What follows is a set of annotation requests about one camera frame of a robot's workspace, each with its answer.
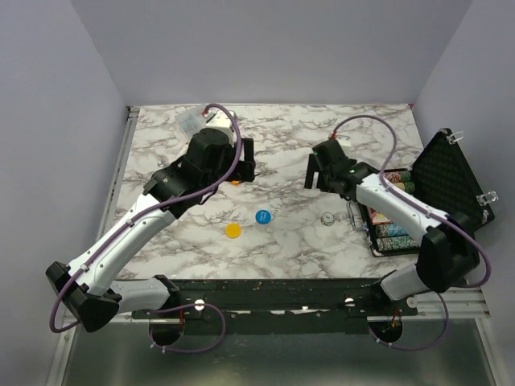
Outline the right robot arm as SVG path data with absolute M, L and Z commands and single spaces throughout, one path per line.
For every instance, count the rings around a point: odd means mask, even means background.
M 390 314 L 401 299 L 413 294 L 443 293 L 480 263 L 479 247 L 466 215 L 451 216 L 405 193 L 388 182 L 383 171 L 347 157 L 335 139 L 313 147 L 305 186 L 312 184 L 379 211 L 418 244 L 416 262 L 375 285 L 370 305 L 378 314 Z

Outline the red playing card deck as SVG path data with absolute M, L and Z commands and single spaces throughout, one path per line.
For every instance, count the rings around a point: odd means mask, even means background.
M 371 207 L 367 207 L 369 218 L 371 220 L 371 223 L 374 225 L 378 224 L 391 224 L 393 221 L 388 218 L 386 215 L 380 213 L 379 211 L 376 211 L 375 209 Z

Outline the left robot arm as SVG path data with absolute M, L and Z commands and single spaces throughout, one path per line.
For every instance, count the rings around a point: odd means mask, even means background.
M 224 182 L 255 179 L 253 139 L 231 143 L 226 133 L 204 128 L 185 155 L 157 170 L 129 211 L 92 247 L 68 263 L 46 270 L 59 300 L 87 332 L 117 314 L 154 311 L 162 318 L 178 309 L 179 289 L 163 275 L 119 281 L 117 275 L 159 232 L 189 208 L 205 203 Z

